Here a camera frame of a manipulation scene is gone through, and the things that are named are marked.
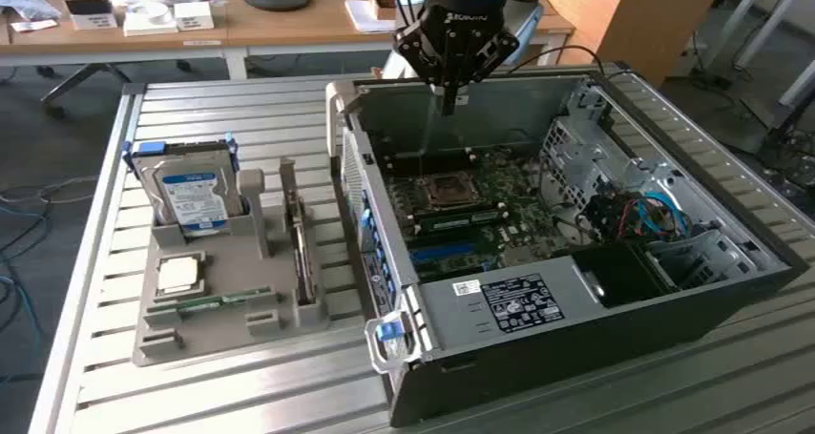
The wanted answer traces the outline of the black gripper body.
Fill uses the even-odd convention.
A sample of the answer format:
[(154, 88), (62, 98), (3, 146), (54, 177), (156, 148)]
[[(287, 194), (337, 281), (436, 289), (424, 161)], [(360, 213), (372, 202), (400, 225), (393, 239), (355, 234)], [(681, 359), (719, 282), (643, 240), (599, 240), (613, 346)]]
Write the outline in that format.
[(504, 28), (506, 0), (423, 0), (422, 25), (438, 54), (444, 58), (448, 80), (448, 32), (496, 31)]

